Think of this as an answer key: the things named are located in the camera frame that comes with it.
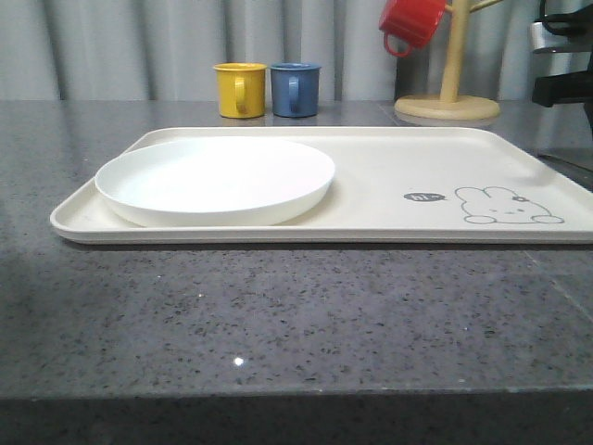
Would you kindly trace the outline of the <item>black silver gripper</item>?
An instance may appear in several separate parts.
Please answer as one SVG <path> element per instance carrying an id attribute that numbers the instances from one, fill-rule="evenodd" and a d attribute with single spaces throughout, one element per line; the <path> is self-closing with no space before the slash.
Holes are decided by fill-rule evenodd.
<path id="1" fill-rule="evenodd" d="M 580 104 L 592 122 L 592 5 L 550 12 L 538 3 L 530 24 L 531 51 L 556 66 L 535 79 L 532 101 L 542 107 Z"/>

